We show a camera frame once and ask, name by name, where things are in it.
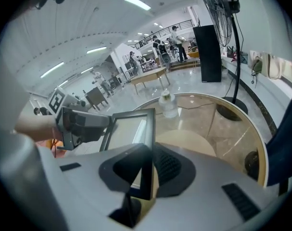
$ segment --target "water bottle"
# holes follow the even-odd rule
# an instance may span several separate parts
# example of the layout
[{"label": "water bottle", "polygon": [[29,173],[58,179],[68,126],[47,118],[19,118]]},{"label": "water bottle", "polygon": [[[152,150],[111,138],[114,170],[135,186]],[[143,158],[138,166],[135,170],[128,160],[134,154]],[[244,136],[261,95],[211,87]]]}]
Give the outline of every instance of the water bottle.
[{"label": "water bottle", "polygon": [[178,115],[178,106],[174,94],[169,90],[164,90],[159,98],[159,104],[163,109],[163,115],[167,118],[173,118]]}]

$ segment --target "bottle cap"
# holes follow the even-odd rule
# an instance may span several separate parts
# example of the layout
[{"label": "bottle cap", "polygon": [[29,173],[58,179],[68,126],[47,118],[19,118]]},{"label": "bottle cap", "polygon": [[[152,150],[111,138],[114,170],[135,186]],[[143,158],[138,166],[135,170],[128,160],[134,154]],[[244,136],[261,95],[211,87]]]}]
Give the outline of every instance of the bottle cap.
[{"label": "bottle cap", "polygon": [[169,90],[164,90],[161,93],[163,100],[167,101],[171,99]]}]

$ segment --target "display screen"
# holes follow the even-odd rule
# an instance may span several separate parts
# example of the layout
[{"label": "display screen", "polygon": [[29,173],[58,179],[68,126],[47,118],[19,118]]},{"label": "display screen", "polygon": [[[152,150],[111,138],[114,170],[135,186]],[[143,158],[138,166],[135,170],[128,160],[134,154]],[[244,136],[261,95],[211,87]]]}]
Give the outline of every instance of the display screen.
[{"label": "display screen", "polygon": [[[114,129],[110,135],[108,150],[116,149],[121,146],[144,143],[147,116],[125,117],[115,120]],[[136,176],[132,187],[140,188],[141,170]]]}]

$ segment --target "ceiling light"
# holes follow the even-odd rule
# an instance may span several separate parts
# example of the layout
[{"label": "ceiling light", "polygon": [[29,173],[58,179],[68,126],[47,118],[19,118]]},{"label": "ceiling light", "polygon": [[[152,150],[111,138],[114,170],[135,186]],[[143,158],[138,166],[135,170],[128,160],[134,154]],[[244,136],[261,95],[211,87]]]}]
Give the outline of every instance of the ceiling light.
[{"label": "ceiling light", "polygon": [[139,6],[140,8],[144,9],[144,10],[149,10],[151,9],[150,6],[148,6],[147,4],[143,3],[142,1],[139,1],[139,0],[124,0],[124,1],[127,1],[127,2],[130,2],[130,3],[133,3],[135,4],[136,6]]},{"label": "ceiling light", "polygon": [[62,85],[64,85],[64,84],[67,83],[67,82],[68,82],[68,81],[66,80],[64,83],[60,84],[59,87],[62,86]]},{"label": "ceiling light", "polygon": [[51,71],[55,70],[56,68],[60,67],[64,65],[64,62],[57,64],[54,68],[51,68],[48,72],[46,72],[45,74],[41,75],[40,78],[45,77],[46,75],[48,75]]},{"label": "ceiling light", "polygon": [[104,46],[104,47],[100,47],[100,48],[97,48],[97,49],[93,49],[93,50],[87,51],[87,54],[89,54],[89,53],[93,53],[93,52],[95,52],[95,51],[105,50],[105,49],[106,49],[106,46]]},{"label": "ceiling light", "polygon": [[81,72],[81,74],[87,72],[88,70],[92,69],[93,67],[90,67],[89,69],[84,70],[83,72]]}]

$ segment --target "fan base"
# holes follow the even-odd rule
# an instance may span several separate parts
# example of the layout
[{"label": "fan base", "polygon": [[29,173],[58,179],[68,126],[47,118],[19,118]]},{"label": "fan base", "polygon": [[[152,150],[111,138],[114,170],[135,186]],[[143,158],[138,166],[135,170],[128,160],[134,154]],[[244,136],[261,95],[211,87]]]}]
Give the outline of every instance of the fan base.
[{"label": "fan base", "polygon": [[[232,103],[232,97],[225,97],[223,98],[229,102]],[[240,108],[244,113],[248,114],[248,109],[246,105],[239,99],[236,99],[236,102],[234,103],[238,108]],[[233,113],[231,110],[226,108],[222,105],[217,105],[216,107],[217,112],[219,112],[224,118],[231,120],[231,121],[241,121],[240,117],[238,117],[235,113]]]}]

